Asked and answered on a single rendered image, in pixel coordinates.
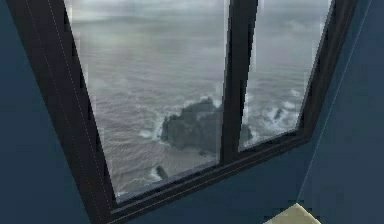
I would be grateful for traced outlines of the black framed window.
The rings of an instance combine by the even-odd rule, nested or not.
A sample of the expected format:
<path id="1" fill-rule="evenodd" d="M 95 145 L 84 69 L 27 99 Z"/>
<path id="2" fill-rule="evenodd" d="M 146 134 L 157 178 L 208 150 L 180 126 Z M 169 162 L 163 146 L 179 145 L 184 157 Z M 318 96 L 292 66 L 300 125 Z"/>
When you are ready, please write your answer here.
<path id="1" fill-rule="evenodd" d="M 125 224 L 311 140 L 359 0 L 332 0 L 298 128 L 239 150 L 258 0 L 230 0 L 219 161 L 116 199 L 63 0 L 5 0 L 91 224 Z"/>

